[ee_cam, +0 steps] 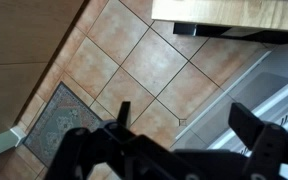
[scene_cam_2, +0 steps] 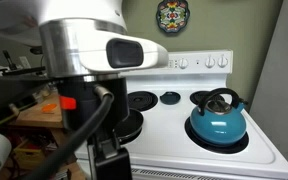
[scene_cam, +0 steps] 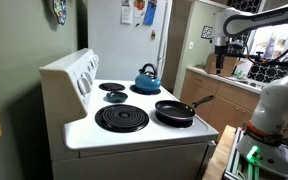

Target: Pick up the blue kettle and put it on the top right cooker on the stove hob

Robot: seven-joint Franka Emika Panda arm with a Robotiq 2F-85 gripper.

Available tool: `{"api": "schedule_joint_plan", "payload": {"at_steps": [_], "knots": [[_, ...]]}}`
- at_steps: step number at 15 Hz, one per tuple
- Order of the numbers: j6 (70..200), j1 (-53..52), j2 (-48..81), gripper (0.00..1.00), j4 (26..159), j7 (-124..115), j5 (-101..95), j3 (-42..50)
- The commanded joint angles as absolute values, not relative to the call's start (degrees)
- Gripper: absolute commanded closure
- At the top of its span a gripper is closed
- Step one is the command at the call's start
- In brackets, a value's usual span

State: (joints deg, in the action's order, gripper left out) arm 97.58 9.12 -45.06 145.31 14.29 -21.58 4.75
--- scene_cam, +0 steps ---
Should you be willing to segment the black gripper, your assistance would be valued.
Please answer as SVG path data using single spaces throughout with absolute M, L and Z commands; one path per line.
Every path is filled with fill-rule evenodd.
M 215 54 L 216 54 L 216 73 L 220 74 L 223 67 L 223 55 L 225 53 L 224 46 L 216 46 Z

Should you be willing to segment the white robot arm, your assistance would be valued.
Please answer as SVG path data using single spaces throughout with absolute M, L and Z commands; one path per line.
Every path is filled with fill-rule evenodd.
M 243 12 L 233 7 L 216 15 L 215 54 L 216 70 L 222 69 L 230 40 L 247 31 L 261 27 L 288 24 L 288 4 L 259 12 Z M 266 84 L 244 136 L 237 143 L 237 151 L 245 159 L 273 174 L 288 179 L 288 150 L 282 146 L 286 140 L 282 126 L 288 116 L 288 76 Z

